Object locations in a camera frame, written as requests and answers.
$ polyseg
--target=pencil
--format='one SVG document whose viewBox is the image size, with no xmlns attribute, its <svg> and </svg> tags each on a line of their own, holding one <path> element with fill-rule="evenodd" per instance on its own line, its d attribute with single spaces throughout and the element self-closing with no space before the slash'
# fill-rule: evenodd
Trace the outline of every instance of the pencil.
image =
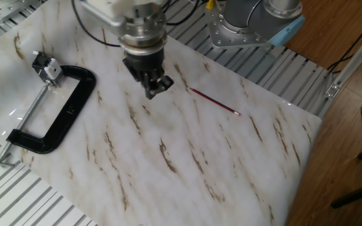
<svg viewBox="0 0 362 226">
<path fill-rule="evenodd" d="M 212 98 L 208 97 L 207 95 L 205 95 L 205 94 L 203 94 L 203 93 L 199 92 L 198 90 L 193 89 L 193 88 L 190 88 L 190 89 L 191 89 L 192 91 L 194 91 L 195 93 L 197 93 L 197 94 L 199 94 L 199 95 L 201 95 L 201 96 L 205 97 L 206 99 L 210 100 L 211 102 L 213 102 L 213 103 L 215 103 L 215 104 L 219 105 L 220 107 L 222 107 L 222 108 L 224 108 L 224 109 L 226 109 L 226 110 L 228 110 L 228 111 L 230 111 L 230 112 L 232 112 L 232 113 L 236 114 L 237 116 L 241 116 L 241 114 L 240 114 L 240 113 L 236 112 L 235 110 L 232 110 L 231 108 L 227 107 L 227 106 L 226 106 L 226 105 L 224 105 L 224 104 L 221 104 L 221 103 L 219 103 L 219 102 L 215 101 L 214 99 L 212 99 Z"/>
</svg>

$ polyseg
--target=wooden floor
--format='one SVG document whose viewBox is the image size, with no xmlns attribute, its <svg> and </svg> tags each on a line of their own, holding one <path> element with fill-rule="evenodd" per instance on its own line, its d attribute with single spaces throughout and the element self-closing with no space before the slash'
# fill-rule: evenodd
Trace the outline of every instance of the wooden floor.
<svg viewBox="0 0 362 226">
<path fill-rule="evenodd" d="M 326 114 L 287 226 L 362 226 L 362 200 L 339 209 L 331 201 L 362 187 L 362 66 Z"/>
<path fill-rule="evenodd" d="M 338 61 L 361 34 L 362 0 L 301 2 L 306 21 L 297 35 L 287 43 L 287 47 L 327 68 Z"/>
</svg>

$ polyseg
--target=metal grating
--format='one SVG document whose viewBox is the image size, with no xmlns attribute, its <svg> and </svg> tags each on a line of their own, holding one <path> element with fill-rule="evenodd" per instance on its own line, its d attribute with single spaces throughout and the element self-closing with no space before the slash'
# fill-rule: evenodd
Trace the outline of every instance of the metal grating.
<svg viewBox="0 0 362 226">
<path fill-rule="evenodd" d="M 188 0 L 175 2 L 167 12 L 169 21 L 181 20 L 194 6 Z M 32 5 L 0 24 L 0 36 L 39 6 Z M 168 34 L 264 89 L 323 117 L 329 107 L 324 93 L 332 84 L 325 69 L 283 46 L 216 50 L 212 47 L 204 10 L 204 6 L 200 6 L 186 23 L 168 27 Z M 0 225 L 93 226 L 96 223 L 17 161 L 14 168 L 0 167 Z"/>
<path fill-rule="evenodd" d="M 0 225 L 92 226 L 96 223 L 17 160 L 13 168 L 0 167 Z"/>
</svg>

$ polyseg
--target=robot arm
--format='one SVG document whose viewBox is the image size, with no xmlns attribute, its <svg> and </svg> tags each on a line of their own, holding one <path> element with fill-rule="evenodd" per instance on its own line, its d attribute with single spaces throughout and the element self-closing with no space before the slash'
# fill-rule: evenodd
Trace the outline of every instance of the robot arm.
<svg viewBox="0 0 362 226">
<path fill-rule="evenodd" d="M 164 1 L 80 0 L 101 26 L 118 36 L 125 52 L 123 62 L 134 79 L 141 82 L 148 99 L 173 84 L 162 68 L 167 40 L 167 20 L 161 7 Z M 209 23 L 211 37 L 233 41 L 213 42 L 216 48 L 284 45 L 305 21 L 300 15 L 300 0 L 227 0 L 226 7 L 220 8 L 218 16 L 211 13 L 219 20 Z"/>
<path fill-rule="evenodd" d="M 166 91 L 173 80 L 164 75 L 163 47 L 167 41 L 163 0 L 81 0 L 101 26 L 118 36 L 124 64 L 145 88 L 146 97 Z"/>
</svg>

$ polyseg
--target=marble surface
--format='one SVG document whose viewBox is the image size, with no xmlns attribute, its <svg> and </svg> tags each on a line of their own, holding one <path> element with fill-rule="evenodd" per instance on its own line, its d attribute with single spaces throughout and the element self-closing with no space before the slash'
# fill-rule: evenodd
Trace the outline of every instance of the marble surface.
<svg viewBox="0 0 362 226">
<path fill-rule="evenodd" d="M 80 13 L 92 33 L 116 42 Z M 284 224 L 318 117 L 171 38 L 164 64 L 175 84 L 148 100 L 121 50 L 86 36 L 70 1 L 50 0 L 0 37 L 1 143 L 43 85 L 33 50 L 92 70 L 97 86 L 57 150 L 13 154 L 100 226 Z M 26 130 L 42 136 L 76 84 L 51 89 Z"/>
</svg>

